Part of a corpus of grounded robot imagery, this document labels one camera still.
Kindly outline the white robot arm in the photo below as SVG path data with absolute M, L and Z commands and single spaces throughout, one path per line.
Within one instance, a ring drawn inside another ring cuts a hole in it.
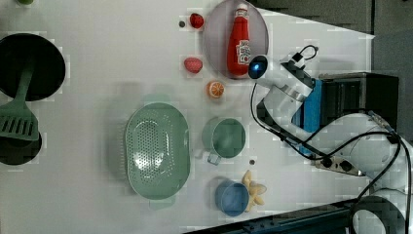
M 351 234 L 412 234 L 412 145 L 373 111 L 342 116 L 311 133 L 292 123 L 313 92 L 305 59 L 285 62 L 265 55 L 250 59 L 247 76 L 268 93 L 251 114 L 264 129 L 293 148 L 313 153 L 313 161 L 338 156 L 371 178 L 350 208 Z

